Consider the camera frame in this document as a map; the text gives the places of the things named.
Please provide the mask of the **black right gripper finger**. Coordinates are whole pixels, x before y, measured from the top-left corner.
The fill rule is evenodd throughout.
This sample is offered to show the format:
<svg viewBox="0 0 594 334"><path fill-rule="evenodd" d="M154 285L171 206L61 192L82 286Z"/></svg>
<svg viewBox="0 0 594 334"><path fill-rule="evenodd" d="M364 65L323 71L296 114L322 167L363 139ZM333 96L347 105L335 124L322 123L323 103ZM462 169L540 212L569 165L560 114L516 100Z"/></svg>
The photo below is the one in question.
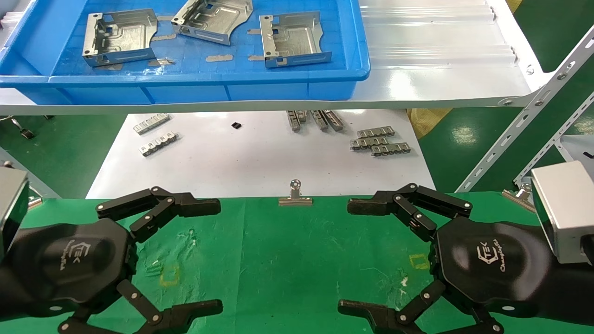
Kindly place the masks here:
<svg viewBox="0 0 594 334"><path fill-rule="evenodd" d="M352 198L347 203L349 214L365 216L393 215L424 242L435 239L437 224L420 210L446 218L468 218L472 205L462 199L410 183L397 191L377 191L369 199Z"/></svg>
<svg viewBox="0 0 594 334"><path fill-rule="evenodd" d="M435 280L397 311L380 304L341 299L337 310L342 315L365 318L374 334L424 334L416 320L432 307L446 292L447 285ZM471 315L476 324L445 331L445 334L503 334L504 328L486 309L473 308Z"/></svg>

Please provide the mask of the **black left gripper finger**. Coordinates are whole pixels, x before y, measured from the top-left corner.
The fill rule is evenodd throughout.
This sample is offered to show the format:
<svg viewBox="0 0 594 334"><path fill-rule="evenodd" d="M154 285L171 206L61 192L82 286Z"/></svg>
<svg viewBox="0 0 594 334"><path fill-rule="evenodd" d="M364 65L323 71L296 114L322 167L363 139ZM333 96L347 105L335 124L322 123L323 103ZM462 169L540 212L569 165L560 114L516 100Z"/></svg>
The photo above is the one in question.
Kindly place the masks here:
<svg viewBox="0 0 594 334"><path fill-rule="evenodd" d="M219 299L175 305L159 311L129 280L116 286L117 292L146 319L136 334L186 334L193 321L223 311ZM58 327L60 334L115 334L115 331L87 323L91 310L80 307Z"/></svg>
<svg viewBox="0 0 594 334"><path fill-rule="evenodd" d="M191 193L171 193L153 187L100 203L98 218L119 221L142 213L130 225L129 233L136 243L144 243L173 218L201 217L221 212L219 199L196 199Z"/></svg>

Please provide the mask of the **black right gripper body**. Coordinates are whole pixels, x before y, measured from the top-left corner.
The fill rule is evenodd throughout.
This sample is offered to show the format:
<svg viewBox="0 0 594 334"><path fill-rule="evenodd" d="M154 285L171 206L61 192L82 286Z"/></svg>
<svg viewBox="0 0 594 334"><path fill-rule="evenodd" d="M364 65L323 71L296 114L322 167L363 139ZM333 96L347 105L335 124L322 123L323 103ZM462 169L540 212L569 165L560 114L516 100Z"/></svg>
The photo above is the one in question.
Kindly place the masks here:
<svg viewBox="0 0 594 334"><path fill-rule="evenodd" d="M483 308L518 318L540 311L538 291L553 259L540 227L458 217L433 239L435 277L465 314Z"/></svg>

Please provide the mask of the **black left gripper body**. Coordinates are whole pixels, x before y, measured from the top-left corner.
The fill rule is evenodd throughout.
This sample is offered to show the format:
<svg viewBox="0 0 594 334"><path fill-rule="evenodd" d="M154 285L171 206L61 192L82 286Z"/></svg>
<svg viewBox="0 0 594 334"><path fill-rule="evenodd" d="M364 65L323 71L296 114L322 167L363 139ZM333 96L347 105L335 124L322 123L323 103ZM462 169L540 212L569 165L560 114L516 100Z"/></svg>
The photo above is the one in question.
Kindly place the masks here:
<svg viewBox="0 0 594 334"><path fill-rule="evenodd" d="M137 260L136 242L110 218L22 229L12 243L12 318L98 314L120 298Z"/></svg>

